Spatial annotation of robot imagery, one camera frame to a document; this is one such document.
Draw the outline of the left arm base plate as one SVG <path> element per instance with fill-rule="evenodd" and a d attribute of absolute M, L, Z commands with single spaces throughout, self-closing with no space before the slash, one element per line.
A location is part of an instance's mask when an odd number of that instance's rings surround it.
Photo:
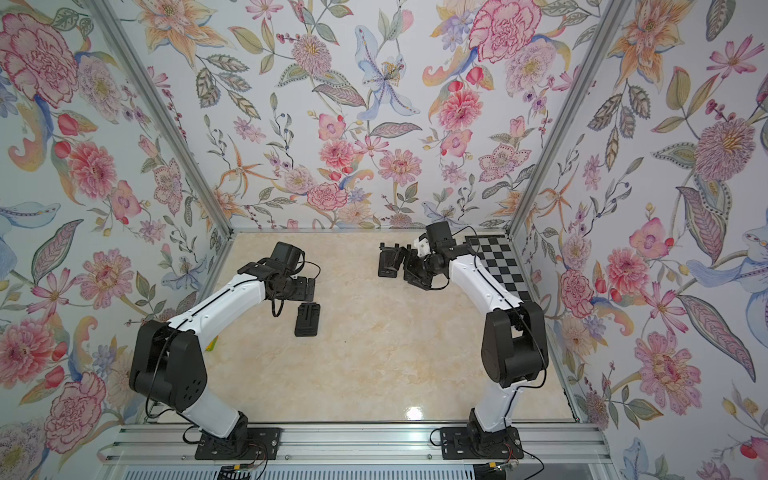
<path fill-rule="evenodd" d="M 198 461 L 275 460 L 283 430 L 280 428 L 247 427 L 234 431 L 227 438 L 218 438 L 205 431 L 194 454 Z"/>

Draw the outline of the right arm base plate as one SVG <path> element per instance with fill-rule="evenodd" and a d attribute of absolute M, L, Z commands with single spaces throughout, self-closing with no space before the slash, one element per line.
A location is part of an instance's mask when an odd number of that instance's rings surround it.
<path fill-rule="evenodd" d="M 444 460 L 499 460 L 524 458 L 518 430 L 507 427 L 497 432 L 470 430 L 468 427 L 443 427 L 434 440 Z"/>

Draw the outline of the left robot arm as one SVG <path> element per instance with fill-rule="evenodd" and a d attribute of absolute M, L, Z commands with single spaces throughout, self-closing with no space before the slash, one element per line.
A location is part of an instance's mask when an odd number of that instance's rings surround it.
<path fill-rule="evenodd" d="M 278 242 L 272 253 L 249 262 L 217 292 L 166 322 L 150 320 L 139 329 L 128 375 L 129 387 L 147 403 L 155 401 L 201 429 L 201 438 L 241 445 L 247 441 L 245 414 L 208 386 L 206 347 L 249 309 L 267 303 L 273 316 L 295 301 L 308 280 L 300 248 Z"/>

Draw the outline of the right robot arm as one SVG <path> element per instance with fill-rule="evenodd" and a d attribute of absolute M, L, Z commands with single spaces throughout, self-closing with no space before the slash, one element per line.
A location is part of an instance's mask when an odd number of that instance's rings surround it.
<path fill-rule="evenodd" d="M 470 411 L 468 448 L 481 458 L 501 447 L 512 453 L 513 408 L 525 390 L 546 383 L 549 353 L 541 307 L 509 292 L 470 245 L 457 243 L 446 221 L 428 225 L 404 247 L 400 265 L 404 280 L 424 291 L 434 291 L 433 279 L 445 277 L 484 315 L 481 361 L 490 386 Z"/>

